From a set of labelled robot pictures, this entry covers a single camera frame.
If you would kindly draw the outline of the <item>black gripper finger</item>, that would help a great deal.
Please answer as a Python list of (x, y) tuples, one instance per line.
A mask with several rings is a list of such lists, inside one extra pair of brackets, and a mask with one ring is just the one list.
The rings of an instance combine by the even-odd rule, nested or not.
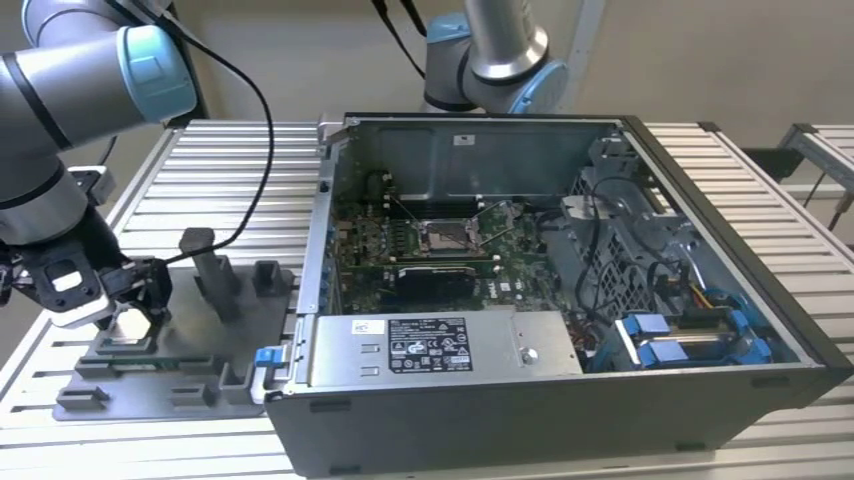
[(103, 270), (100, 272), (100, 281), (107, 295), (107, 307), (100, 313), (95, 325), (100, 331), (104, 331), (112, 324), (120, 298), (132, 290), (136, 283), (135, 270), (124, 268)]
[(148, 334), (157, 334), (171, 320), (172, 280), (167, 263), (153, 257), (132, 258), (127, 270), (132, 273), (133, 282), (123, 294), (123, 303), (148, 320)]

